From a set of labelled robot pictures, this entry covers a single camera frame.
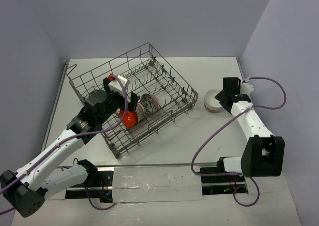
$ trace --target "gray wall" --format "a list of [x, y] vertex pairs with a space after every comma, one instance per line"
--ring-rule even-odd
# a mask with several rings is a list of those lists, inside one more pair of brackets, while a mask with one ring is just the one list
[[[318, 225], [319, 1], [270, 0], [242, 57], [246, 77], [269, 76], [287, 91], [282, 110], [259, 110], [285, 142], [284, 171], [304, 226]], [[256, 103], [275, 105], [280, 90], [255, 80]]]
[[64, 58], [241, 56], [269, 0], [29, 0]]
[[[27, 0], [0, 0], [0, 172], [34, 158], [52, 111], [62, 60]], [[0, 196], [0, 212], [12, 206]], [[11, 224], [13, 213], [0, 216]]]

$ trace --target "wire basket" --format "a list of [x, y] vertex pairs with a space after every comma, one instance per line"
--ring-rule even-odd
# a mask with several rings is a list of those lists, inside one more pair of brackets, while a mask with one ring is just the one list
[[[116, 158], [139, 145], [153, 133], [157, 134], [158, 130], [169, 122], [175, 122], [178, 116], [187, 114], [198, 98], [197, 91], [149, 43], [89, 71], [86, 69], [84, 73], [75, 71], [76, 68], [76, 64], [69, 66], [66, 75], [82, 103], [91, 91], [103, 88], [103, 79], [110, 73], [130, 80], [127, 88], [129, 100], [130, 92], [134, 92], [137, 95], [151, 93], [159, 101], [157, 112], [145, 117], [134, 127], [128, 129], [121, 124], [113, 131], [102, 134]], [[119, 113], [114, 113], [105, 122], [103, 129], [118, 121]]]

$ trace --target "metal frame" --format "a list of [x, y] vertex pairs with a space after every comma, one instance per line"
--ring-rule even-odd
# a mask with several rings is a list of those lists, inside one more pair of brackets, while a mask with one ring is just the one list
[[[197, 101], [197, 91], [176, 71], [176, 69], [149, 43], [143, 44], [108, 62], [81, 74], [73, 71], [76, 64], [66, 68], [66, 75], [76, 95], [82, 103], [91, 91], [103, 88], [103, 79], [109, 74], [121, 75], [130, 81], [127, 88], [137, 95], [153, 94], [159, 101], [159, 109], [145, 117], [133, 128], [120, 125], [102, 136], [119, 158], [143, 140], [158, 133], [169, 122], [175, 122], [183, 113], [188, 113]], [[103, 125], [107, 129], [119, 120], [114, 113]]]

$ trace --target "tabletop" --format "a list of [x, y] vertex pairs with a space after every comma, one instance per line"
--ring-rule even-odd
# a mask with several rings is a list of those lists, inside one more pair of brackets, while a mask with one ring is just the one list
[[[77, 64], [79, 71], [98, 66], [110, 59], [71, 59], [69, 66]], [[73, 164], [74, 157], [87, 159], [94, 165], [143, 165], [190, 163], [195, 152], [216, 130], [232, 116], [227, 111], [208, 112], [203, 104], [210, 89], [221, 89], [223, 77], [242, 79], [235, 57], [166, 58], [171, 65], [198, 92], [198, 101], [188, 114], [183, 114], [153, 134], [140, 146], [114, 157], [102, 136], [95, 136], [87, 145], [69, 156], [61, 166]], [[47, 137], [43, 148], [53, 142], [66, 125], [77, 115], [82, 104], [65, 75], [62, 78]], [[213, 139], [196, 162], [216, 162], [224, 156], [241, 156], [246, 138], [235, 122]], [[202, 200], [183, 202], [149, 202], [118, 204], [109, 211], [91, 208], [87, 200], [48, 200], [34, 215], [22, 218], [16, 213], [12, 225], [291, 225], [300, 221], [284, 175], [256, 178], [261, 197], [253, 207], [236, 204], [232, 195], [203, 196]], [[256, 189], [247, 179], [249, 194], [240, 194], [239, 200], [253, 201]]]

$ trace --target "white bowl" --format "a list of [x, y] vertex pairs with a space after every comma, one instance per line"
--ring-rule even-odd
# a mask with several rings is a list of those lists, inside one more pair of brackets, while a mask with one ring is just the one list
[[210, 112], [218, 112], [223, 106], [219, 103], [219, 100], [215, 96], [220, 92], [218, 89], [211, 89], [205, 94], [204, 105]]

